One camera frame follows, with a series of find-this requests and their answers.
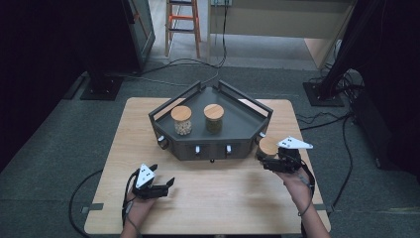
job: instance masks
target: jar with wooden lid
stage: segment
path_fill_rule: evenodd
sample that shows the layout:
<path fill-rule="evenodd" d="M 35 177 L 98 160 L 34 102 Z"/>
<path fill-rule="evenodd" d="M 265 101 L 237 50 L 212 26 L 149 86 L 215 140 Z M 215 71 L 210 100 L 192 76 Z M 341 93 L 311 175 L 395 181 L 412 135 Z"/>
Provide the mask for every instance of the jar with wooden lid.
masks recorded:
<path fill-rule="evenodd" d="M 274 158 L 277 155 L 277 152 L 277 142 L 271 137 L 264 137 L 260 139 L 256 157 L 258 160 L 262 160 L 263 158 Z"/>
<path fill-rule="evenodd" d="M 209 104 L 204 108 L 206 129 L 208 132 L 216 134 L 222 130 L 224 113 L 225 110 L 219 104 Z"/>
<path fill-rule="evenodd" d="M 175 106 L 172 108 L 170 116 L 173 119 L 176 134 L 184 136 L 191 133 L 191 114 L 191 109 L 187 106 Z"/>

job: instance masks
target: wooden lid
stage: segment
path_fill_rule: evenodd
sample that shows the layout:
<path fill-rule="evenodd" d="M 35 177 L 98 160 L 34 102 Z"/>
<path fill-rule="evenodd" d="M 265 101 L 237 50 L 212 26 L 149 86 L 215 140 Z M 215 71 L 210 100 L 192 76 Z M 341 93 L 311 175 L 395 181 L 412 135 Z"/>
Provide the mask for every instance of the wooden lid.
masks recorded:
<path fill-rule="evenodd" d="M 204 108 L 204 115 L 212 121 L 219 120 L 224 113 L 225 110 L 219 104 L 209 104 Z"/>
<path fill-rule="evenodd" d="M 191 117 L 191 109 L 187 106 L 175 106 L 170 112 L 175 121 L 186 121 Z"/>
<path fill-rule="evenodd" d="M 268 156 L 275 157 L 278 151 L 277 142 L 270 137 L 260 139 L 260 150 Z"/>

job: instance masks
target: human arm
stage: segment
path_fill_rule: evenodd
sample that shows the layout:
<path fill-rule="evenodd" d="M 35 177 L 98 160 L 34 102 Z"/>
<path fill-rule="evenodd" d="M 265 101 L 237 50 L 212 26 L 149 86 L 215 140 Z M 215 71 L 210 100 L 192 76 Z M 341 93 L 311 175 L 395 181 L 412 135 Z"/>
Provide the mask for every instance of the human arm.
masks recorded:
<path fill-rule="evenodd" d="M 121 232 L 121 238 L 136 238 L 139 234 L 139 228 L 146 220 L 152 206 L 156 202 L 156 198 L 143 200 L 137 198 L 130 190 L 127 194 L 127 200 L 132 200 L 133 203 L 129 212 L 126 215 L 123 231 Z"/>
<path fill-rule="evenodd" d="M 312 203 L 310 188 L 299 177 L 301 175 L 304 179 L 309 180 L 308 174 L 302 168 L 293 174 L 275 174 L 283 180 L 283 184 L 286 186 L 297 210 L 301 214 L 302 224 L 308 237 L 331 237 Z"/>

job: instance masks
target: tabletop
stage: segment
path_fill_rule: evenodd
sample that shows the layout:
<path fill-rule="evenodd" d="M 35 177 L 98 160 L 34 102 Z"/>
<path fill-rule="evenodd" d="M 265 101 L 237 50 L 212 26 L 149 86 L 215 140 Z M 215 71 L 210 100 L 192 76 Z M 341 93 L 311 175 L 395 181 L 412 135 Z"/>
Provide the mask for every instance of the tabletop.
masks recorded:
<path fill-rule="evenodd" d="M 256 160 L 257 146 L 244 159 L 180 161 L 162 150 L 149 113 L 169 98 L 130 98 L 92 203 L 84 229 L 89 234 L 119 234 L 124 190 L 130 175 L 141 164 L 157 164 L 154 184 L 175 177 L 167 197 L 155 203 L 141 227 L 143 234 L 295 234 L 300 217 L 280 178 Z M 278 141 L 292 136 L 302 140 L 293 107 L 288 100 L 262 99 L 273 110 L 266 134 Z M 312 171 L 306 150 L 299 150 Z M 314 204 L 323 204 L 316 187 Z M 325 210 L 318 211 L 327 230 Z"/>

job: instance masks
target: dark gray tray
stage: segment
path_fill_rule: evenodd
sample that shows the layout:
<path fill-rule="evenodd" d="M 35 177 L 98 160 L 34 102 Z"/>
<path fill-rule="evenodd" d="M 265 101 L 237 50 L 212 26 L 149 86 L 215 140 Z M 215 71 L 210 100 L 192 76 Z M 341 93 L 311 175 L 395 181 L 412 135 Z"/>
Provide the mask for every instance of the dark gray tray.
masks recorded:
<path fill-rule="evenodd" d="M 255 110 L 240 99 L 245 99 L 261 110 Z M 203 110 L 213 103 L 224 108 L 223 127 L 217 134 L 211 134 L 205 128 Z M 192 131 L 188 135 L 181 136 L 175 132 L 170 109 L 177 105 L 188 106 L 192 111 Z M 164 110 L 167 112 L 155 118 Z M 196 82 L 151 112 L 149 116 L 158 144 L 163 149 L 170 149 L 180 160 L 217 160 L 245 158 L 260 132 L 265 133 L 271 114 L 270 108 L 226 82 L 219 81 L 218 85 L 213 87 L 202 87 L 200 82 Z M 227 146 L 232 149 L 230 153 L 227 152 Z"/>

